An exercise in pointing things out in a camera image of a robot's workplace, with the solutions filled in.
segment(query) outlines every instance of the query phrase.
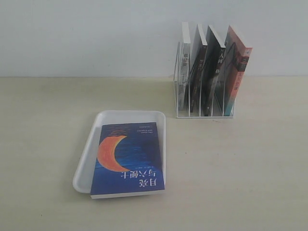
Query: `book spine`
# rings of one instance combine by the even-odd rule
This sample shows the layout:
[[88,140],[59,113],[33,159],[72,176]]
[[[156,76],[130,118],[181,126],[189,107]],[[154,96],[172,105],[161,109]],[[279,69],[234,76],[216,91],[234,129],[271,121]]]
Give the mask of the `book spine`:
[[190,107],[190,112],[193,112],[193,106],[194,103],[197,100],[198,97],[198,89],[200,89],[200,83],[201,83],[201,73],[204,65],[204,60],[205,60],[205,53],[206,53],[207,46],[202,46],[200,49],[197,59],[196,59],[196,74],[193,78],[193,84],[192,84],[192,91],[191,91],[191,107]]
[[215,88],[216,88],[216,83],[217,83],[218,76],[219,76],[219,73],[220,73],[222,61],[224,59],[225,50],[226,50],[226,48],[221,48],[220,49],[219,59],[218,59],[218,62],[217,62],[217,66],[216,66],[216,70],[215,70],[214,76],[208,82],[209,85],[210,85],[210,86],[208,86],[209,94],[208,94],[207,99],[205,101],[205,107],[203,108],[205,116],[210,116],[211,115],[211,111],[212,111],[212,107],[213,107],[214,91],[215,91]]
[[239,90],[242,78],[244,76],[245,69],[249,56],[241,56],[239,53],[234,57],[232,64],[234,65],[233,71],[231,71],[228,77],[229,81],[226,86],[227,96],[225,101],[225,112],[224,116],[230,116],[232,108],[234,106],[235,98]]
[[185,98],[185,88],[188,80],[188,62],[190,54],[190,44],[183,43],[181,60],[180,60],[180,74],[179,74],[179,110],[183,110],[184,107],[184,98]]

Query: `crescent moon illustration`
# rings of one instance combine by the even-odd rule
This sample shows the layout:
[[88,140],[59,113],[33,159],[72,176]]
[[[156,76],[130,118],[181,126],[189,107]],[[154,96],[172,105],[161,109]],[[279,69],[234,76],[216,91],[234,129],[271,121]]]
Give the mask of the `crescent moon illustration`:
[[122,167],[115,158],[115,148],[126,136],[106,137],[98,148],[97,160],[106,169],[114,172],[126,172],[129,169]]

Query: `white wall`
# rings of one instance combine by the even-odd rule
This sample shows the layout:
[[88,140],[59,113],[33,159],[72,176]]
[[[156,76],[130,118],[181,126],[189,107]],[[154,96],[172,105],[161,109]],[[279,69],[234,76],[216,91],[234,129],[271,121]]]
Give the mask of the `white wall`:
[[236,24],[247,75],[308,75],[307,0],[0,0],[0,76],[173,73],[181,21]]

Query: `upright book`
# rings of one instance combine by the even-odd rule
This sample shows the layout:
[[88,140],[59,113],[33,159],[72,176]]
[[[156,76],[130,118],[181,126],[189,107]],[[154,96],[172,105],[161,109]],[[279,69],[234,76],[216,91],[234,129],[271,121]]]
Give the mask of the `upright book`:
[[182,22],[182,40],[180,42],[180,61],[179,61],[179,93],[178,107],[179,110],[184,108],[185,90],[188,83],[189,75],[189,57],[191,53],[191,36],[188,22]]
[[205,62],[205,53],[207,48],[207,42],[205,34],[202,28],[202,24],[198,24],[196,33],[194,36],[194,42],[192,45],[192,69],[190,74],[191,89],[190,89],[190,112],[193,112],[193,108],[196,102],[199,100],[199,90],[201,85],[201,74]]
[[92,199],[165,189],[156,123],[103,125],[98,145]]
[[219,77],[225,81],[223,114],[224,116],[231,116],[235,97],[239,90],[252,47],[248,45],[235,26],[229,26],[225,45],[226,57],[222,67],[223,71]]
[[202,76],[201,108],[204,116],[212,116],[214,91],[226,47],[212,25],[207,28],[206,41],[207,50]]

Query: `tray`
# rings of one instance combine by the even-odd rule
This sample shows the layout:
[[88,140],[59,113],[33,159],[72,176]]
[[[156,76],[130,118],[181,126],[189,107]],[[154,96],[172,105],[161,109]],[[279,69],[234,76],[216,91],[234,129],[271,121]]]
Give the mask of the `tray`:
[[166,184],[166,116],[158,111],[108,110],[98,113],[94,120],[73,178],[74,189],[80,193],[90,193],[91,191],[102,125],[144,122],[156,122],[157,124],[160,154],[163,163],[164,182]]

